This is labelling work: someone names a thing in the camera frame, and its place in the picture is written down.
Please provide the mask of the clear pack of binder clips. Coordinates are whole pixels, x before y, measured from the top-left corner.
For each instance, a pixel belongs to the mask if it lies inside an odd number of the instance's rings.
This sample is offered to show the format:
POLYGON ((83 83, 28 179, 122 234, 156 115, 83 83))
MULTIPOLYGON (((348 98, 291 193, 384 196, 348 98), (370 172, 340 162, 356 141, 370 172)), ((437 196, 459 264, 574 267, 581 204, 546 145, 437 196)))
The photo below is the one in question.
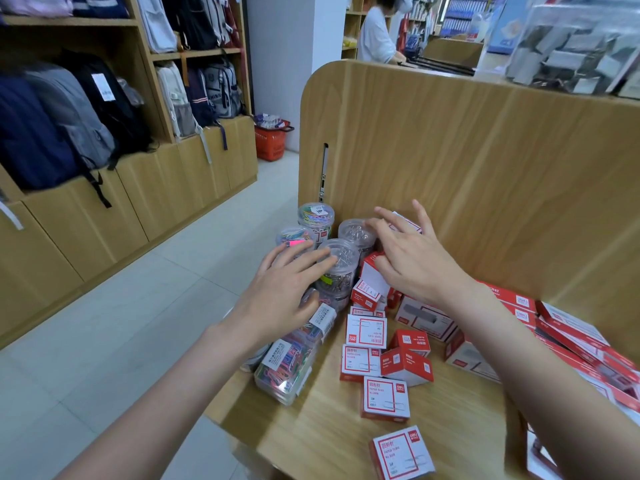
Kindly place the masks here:
POLYGON ((533 5, 505 78, 572 95, 640 99, 640 2, 533 5))

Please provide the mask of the wooden counter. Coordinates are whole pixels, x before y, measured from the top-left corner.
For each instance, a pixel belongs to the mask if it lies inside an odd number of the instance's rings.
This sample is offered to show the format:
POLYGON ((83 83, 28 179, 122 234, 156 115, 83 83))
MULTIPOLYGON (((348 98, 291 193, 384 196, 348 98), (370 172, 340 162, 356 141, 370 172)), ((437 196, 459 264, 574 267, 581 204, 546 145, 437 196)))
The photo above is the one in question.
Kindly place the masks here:
POLYGON ((432 37, 421 57, 476 69, 484 44, 453 38, 432 37))

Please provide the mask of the grey red backpack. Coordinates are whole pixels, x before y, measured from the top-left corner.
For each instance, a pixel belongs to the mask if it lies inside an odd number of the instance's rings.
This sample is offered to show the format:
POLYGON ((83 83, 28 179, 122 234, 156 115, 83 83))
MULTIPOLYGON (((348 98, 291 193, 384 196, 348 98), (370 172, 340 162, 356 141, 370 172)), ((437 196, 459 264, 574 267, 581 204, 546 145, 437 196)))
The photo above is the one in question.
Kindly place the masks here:
POLYGON ((241 39, 229 0, 201 0, 217 44, 222 48, 241 48, 241 39))

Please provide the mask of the white grey backpack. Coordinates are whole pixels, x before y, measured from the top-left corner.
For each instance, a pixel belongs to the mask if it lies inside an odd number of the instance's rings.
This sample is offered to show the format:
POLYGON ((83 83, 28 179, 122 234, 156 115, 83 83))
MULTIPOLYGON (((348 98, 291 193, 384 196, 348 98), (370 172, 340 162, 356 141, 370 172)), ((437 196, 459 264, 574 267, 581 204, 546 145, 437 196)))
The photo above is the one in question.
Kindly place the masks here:
POLYGON ((174 62, 155 67, 159 87, 166 105, 173 135, 177 141, 197 133, 197 122, 191 110, 182 76, 174 62))

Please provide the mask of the wooden shelving unit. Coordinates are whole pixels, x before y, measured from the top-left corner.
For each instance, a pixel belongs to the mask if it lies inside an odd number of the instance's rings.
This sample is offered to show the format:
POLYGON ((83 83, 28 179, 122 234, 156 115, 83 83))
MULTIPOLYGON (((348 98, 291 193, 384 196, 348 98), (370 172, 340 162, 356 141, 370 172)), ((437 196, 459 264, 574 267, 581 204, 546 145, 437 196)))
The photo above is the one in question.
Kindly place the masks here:
POLYGON ((152 136, 145 152, 90 169, 71 147, 80 176, 25 191, 0 164, 0 350, 71 304, 135 258, 228 200, 257 179, 250 119, 243 0, 229 0, 241 48, 151 53, 136 0, 128 19, 39 18, 0 11, 0 74, 23 78, 28 66, 61 66, 62 49, 98 55, 116 75, 152 136), (227 57, 246 115, 197 126, 177 141, 155 67, 174 62, 203 71, 227 57))

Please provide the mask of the red shopping basket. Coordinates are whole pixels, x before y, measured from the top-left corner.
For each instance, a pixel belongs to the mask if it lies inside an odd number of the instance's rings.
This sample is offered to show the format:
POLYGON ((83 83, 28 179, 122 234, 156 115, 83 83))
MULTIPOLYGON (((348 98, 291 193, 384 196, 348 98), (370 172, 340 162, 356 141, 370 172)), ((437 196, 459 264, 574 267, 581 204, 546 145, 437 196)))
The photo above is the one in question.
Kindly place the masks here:
POLYGON ((279 116, 259 113, 253 116, 257 157, 274 162, 285 151, 286 135, 294 130, 291 122, 279 116))

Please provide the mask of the wooden display bin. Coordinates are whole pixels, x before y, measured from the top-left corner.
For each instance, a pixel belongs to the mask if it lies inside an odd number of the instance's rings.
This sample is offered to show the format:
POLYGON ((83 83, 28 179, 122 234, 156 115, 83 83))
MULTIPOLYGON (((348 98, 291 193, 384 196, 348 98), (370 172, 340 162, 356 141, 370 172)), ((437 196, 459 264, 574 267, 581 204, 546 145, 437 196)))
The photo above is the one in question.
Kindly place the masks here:
MULTIPOLYGON (((640 361, 640 103, 390 65, 335 61, 301 97, 299 203, 336 217, 427 209, 468 274, 590 322, 640 361)), ((377 480, 369 442, 405 427, 360 417, 339 380, 344 319, 283 406, 236 372, 205 414, 257 476, 377 480)), ((433 480, 533 480, 499 385, 444 364, 411 388, 433 480)))

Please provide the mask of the pink backpack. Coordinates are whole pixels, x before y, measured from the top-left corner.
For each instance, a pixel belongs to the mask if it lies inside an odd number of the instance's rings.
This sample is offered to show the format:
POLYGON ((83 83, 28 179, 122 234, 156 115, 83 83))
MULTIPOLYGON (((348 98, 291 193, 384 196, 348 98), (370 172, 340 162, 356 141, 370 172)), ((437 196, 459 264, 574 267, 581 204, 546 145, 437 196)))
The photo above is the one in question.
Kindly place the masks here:
POLYGON ((9 15, 62 18, 73 15, 71 0, 0 0, 0 11, 9 15))

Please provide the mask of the person's left hand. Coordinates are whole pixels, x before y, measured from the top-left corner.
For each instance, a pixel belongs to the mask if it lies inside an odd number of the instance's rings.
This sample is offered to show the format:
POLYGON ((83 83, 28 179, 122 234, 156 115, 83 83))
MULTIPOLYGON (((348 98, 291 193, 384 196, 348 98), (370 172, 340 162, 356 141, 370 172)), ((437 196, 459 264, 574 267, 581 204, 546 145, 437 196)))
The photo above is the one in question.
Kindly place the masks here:
POLYGON ((299 329, 320 306, 317 291, 304 299, 316 280, 337 261, 328 256, 315 266, 293 273, 286 271, 285 243, 272 249, 262 260, 254 278, 228 316, 220 323, 223 342, 244 360, 261 347, 299 329))

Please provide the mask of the row of long red boxes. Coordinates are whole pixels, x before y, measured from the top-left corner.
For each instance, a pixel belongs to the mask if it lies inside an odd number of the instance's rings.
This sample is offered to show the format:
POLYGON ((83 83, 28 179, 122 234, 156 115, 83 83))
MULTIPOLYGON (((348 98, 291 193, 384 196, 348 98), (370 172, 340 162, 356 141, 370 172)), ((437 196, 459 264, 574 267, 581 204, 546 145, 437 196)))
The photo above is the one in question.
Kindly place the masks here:
POLYGON ((589 364, 612 387, 616 401, 640 415, 640 370, 615 350, 592 324, 540 300, 483 282, 503 304, 518 311, 536 312, 535 331, 540 338, 564 347, 589 364))

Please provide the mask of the dark blue backpack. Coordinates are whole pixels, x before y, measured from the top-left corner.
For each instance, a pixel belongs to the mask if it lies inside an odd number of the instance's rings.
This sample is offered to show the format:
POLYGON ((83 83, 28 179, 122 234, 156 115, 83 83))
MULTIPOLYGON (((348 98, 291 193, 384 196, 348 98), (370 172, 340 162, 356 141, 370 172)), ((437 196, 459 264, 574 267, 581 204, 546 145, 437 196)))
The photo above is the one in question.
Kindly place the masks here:
POLYGON ((124 0, 71 0, 73 15, 81 18, 128 19, 124 0))

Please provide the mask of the clear box of coloured clips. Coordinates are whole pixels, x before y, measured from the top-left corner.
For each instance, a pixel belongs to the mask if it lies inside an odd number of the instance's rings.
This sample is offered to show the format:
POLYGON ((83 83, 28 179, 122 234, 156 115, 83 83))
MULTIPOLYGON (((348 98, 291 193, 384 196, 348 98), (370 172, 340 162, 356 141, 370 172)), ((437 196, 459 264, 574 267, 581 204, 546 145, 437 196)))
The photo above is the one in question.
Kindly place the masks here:
POLYGON ((307 380, 321 342, 293 335, 276 340, 253 374, 258 388, 284 406, 291 406, 307 380))
POLYGON ((321 303, 313 316, 300 327, 301 336, 309 343, 324 343, 337 318, 337 312, 327 303, 321 303))

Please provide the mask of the black backpack with white tag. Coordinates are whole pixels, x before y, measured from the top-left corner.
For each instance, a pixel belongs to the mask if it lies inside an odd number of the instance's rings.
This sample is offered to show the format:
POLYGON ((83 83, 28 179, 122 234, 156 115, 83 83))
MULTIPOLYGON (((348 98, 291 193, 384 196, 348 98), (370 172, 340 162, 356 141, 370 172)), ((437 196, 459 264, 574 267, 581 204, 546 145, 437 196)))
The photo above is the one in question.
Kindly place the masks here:
POLYGON ((62 49, 58 61, 78 80, 100 121, 115 140, 116 148, 109 158, 108 170, 114 170, 124 155, 147 151, 153 141, 149 128, 110 67, 98 55, 66 48, 62 49))

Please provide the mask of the navy backpack with striped band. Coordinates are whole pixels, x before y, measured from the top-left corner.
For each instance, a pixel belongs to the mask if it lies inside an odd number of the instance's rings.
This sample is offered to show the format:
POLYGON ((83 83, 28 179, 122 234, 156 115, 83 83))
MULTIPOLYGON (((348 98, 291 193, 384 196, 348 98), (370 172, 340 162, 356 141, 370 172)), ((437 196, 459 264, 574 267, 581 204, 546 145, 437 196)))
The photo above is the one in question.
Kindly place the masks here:
POLYGON ((201 69, 188 68, 187 78, 186 93, 196 122, 201 127, 219 126, 214 108, 209 103, 203 71, 201 69))

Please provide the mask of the shelf of blue folders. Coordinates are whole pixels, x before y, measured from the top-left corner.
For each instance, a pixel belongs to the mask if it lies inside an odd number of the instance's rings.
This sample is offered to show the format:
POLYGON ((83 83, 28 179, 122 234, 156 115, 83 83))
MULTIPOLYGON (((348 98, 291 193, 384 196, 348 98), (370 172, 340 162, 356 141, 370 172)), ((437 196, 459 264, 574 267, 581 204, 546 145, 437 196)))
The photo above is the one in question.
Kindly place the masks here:
POLYGON ((439 15, 439 37, 452 38, 468 31, 473 16, 491 8, 493 0, 444 0, 439 15))

